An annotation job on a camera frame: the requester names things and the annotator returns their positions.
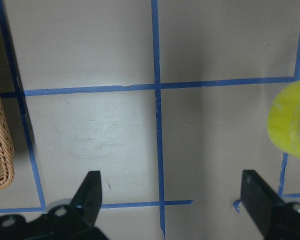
yellow tape roll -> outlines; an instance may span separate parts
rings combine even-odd
[[[276,96],[267,129],[274,145],[300,158],[300,81],[291,83]]]

yellow object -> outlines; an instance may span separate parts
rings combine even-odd
[[[300,158],[300,81],[291,83],[276,96],[267,128],[274,145]]]

